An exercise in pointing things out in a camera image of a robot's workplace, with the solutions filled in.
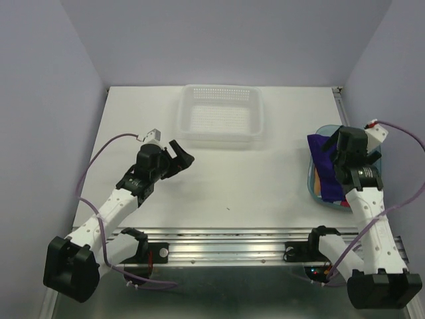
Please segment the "purple towel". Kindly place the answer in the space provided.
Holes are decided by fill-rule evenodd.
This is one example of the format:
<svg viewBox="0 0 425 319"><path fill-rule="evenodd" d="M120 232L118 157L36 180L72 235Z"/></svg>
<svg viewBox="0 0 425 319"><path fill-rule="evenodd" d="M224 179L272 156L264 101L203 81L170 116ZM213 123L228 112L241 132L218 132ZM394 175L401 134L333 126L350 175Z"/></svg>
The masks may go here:
<svg viewBox="0 0 425 319"><path fill-rule="evenodd" d="M322 150L322 146L328 139L328 136L319 134L307 136L313 163L319 177L321 198L324 202L333 203L344 201L345 196L341 184L335 178L335 170L331 161L331 154L336 150L336 145L333 144L326 152Z"/></svg>

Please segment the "pink microfiber towel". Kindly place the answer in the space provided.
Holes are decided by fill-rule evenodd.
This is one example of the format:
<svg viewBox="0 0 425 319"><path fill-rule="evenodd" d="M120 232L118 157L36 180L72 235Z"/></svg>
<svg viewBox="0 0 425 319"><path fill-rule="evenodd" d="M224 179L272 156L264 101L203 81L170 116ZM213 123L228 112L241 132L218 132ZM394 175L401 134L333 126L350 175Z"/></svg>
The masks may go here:
<svg viewBox="0 0 425 319"><path fill-rule="evenodd" d="M346 200L343 201L335 201L332 203L332 205L339 210L343 210L343 211L351 211L351 207L349 205L349 203Z"/></svg>

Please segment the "orange and blue patterned towel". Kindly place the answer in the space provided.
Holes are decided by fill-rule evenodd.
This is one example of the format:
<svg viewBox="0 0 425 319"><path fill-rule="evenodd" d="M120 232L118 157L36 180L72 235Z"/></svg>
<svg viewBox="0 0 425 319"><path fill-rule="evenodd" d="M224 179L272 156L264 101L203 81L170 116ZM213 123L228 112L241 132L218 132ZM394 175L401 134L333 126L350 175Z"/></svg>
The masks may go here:
<svg viewBox="0 0 425 319"><path fill-rule="evenodd" d="M321 198L321 181L317 169L314 170L313 192L317 197Z"/></svg>

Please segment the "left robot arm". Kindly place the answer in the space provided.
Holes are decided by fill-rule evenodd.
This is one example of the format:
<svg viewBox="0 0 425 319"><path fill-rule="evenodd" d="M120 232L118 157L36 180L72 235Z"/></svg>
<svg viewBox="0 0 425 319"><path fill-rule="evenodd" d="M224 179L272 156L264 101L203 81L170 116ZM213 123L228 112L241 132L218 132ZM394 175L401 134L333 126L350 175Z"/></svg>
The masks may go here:
<svg viewBox="0 0 425 319"><path fill-rule="evenodd" d="M92 216L64 238L55 237L47 247L43 284L77 302L87 301L100 279L109 271L123 274L127 285L167 289L175 282L152 280L158 254L149 248L148 236L127 227L112 241L109 236L153 193L155 184L188 169L194 157L176 140L169 145L176 156L152 139L141 145L135 163L117 182L101 208L81 199L93 210Z"/></svg>

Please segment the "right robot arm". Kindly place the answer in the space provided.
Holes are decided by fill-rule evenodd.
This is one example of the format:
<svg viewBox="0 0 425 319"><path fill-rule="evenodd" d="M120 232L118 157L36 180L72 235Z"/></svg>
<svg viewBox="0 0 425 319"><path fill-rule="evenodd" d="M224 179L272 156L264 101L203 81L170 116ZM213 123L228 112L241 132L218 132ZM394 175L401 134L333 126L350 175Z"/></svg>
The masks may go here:
<svg viewBox="0 0 425 319"><path fill-rule="evenodd" d="M375 162L388 136L385 123L375 120L363 129L341 126L323 145L335 146L331 163L358 228L347 245L335 228L320 226L309 234L305 251L313 259L325 257L332 265L326 281L338 272L356 309L401 309L422 289L419 274L411 273L400 256L387 215L414 201L384 206L384 186Z"/></svg>

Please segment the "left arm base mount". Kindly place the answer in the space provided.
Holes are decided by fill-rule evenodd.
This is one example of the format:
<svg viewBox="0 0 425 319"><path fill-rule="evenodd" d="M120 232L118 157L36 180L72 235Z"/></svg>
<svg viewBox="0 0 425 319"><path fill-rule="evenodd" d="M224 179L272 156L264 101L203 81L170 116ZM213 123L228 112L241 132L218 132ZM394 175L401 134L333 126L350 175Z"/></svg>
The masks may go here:
<svg viewBox="0 0 425 319"><path fill-rule="evenodd" d="M120 264L126 272L150 279L155 265L165 265L169 261L169 243L148 243L146 248L138 248L136 254L124 259Z"/></svg>

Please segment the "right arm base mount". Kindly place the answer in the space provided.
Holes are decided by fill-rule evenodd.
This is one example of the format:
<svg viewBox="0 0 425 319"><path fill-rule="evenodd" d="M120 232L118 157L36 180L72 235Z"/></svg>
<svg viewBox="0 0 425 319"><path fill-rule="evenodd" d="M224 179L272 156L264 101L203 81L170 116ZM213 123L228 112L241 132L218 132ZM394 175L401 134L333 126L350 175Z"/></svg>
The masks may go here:
<svg viewBox="0 0 425 319"><path fill-rule="evenodd" d="M313 282L328 284L327 275L331 269L331 262L317 251L310 251L307 241L287 241L283 260L287 263L303 264L305 275Z"/></svg>

